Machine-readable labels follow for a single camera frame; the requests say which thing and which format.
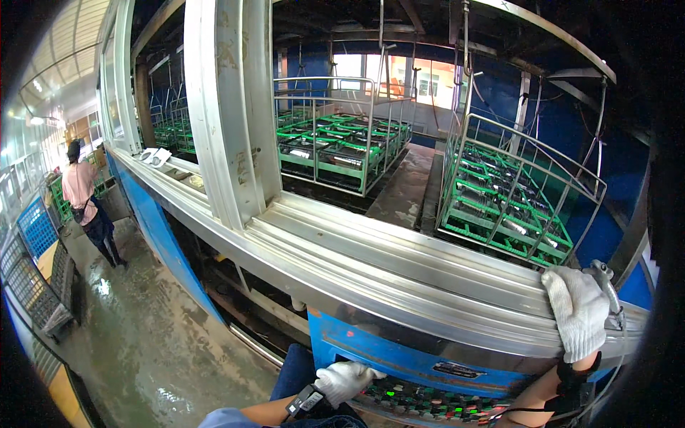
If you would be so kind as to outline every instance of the green rack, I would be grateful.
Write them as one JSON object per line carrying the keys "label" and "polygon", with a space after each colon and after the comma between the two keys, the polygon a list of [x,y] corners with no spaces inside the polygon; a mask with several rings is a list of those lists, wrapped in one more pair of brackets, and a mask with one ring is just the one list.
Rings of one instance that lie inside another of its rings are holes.
{"label": "green rack", "polygon": [[[543,266],[559,265],[573,250],[573,241],[559,216],[551,218],[552,204],[519,162],[486,147],[465,144],[457,178],[445,188],[451,205],[440,224],[448,231],[525,258],[551,221],[530,259]],[[454,162],[450,165],[448,176],[455,168]],[[520,177],[509,197],[519,169]],[[505,212],[498,223],[502,209]]]}
{"label": "green rack", "polygon": [[[407,123],[373,120],[367,164],[368,117],[355,114],[318,117],[314,134],[314,121],[296,121],[300,116],[295,113],[284,110],[276,116],[276,122],[281,125],[276,130],[281,172],[362,194],[364,175],[367,175],[368,190],[392,164],[411,136],[411,126]],[[316,165],[313,158],[314,135]]]}

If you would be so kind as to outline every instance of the wrist tag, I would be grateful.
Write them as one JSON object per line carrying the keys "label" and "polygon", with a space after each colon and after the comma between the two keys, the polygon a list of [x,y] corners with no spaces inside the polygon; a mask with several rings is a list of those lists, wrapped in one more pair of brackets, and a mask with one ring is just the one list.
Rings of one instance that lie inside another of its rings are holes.
{"label": "wrist tag", "polygon": [[316,386],[309,384],[286,406],[286,410],[293,418],[302,419],[310,414],[319,403],[326,402],[323,393]]}

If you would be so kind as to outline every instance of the black cap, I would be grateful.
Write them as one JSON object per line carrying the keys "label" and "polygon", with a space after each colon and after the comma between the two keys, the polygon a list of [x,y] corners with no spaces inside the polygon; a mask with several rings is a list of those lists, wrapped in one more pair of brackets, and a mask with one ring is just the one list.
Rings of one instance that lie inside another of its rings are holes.
{"label": "black cap", "polygon": [[76,140],[70,142],[69,148],[66,151],[66,156],[69,159],[73,159],[73,158],[78,159],[80,153],[81,153],[81,140],[76,139]]}

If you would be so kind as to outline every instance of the sticker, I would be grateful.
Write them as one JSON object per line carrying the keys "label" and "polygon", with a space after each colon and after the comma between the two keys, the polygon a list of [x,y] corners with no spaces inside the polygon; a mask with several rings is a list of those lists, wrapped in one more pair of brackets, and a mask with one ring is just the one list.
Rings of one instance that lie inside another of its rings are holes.
{"label": "sticker", "polygon": [[318,392],[312,393],[312,395],[309,396],[308,399],[302,402],[300,405],[300,408],[304,410],[305,412],[309,412],[312,407],[314,407],[321,399],[323,398],[323,395],[319,394]]}
{"label": "sticker", "polygon": [[478,370],[473,370],[472,368],[451,361],[439,362],[433,366],[433,370],[447,373],[448,375],[466,377],[468,379],[475,379],[481,375],[487,375],[485,372],[479,372]]}

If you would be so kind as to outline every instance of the blue crate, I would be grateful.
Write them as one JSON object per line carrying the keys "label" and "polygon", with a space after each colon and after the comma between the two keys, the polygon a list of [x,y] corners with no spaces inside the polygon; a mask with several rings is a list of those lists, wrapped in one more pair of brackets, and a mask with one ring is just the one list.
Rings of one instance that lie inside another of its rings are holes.
{"label": "blue crate", "polygon": [[32,257],[38,259],[57,240],[57,232],[40,197],[16,221]]}

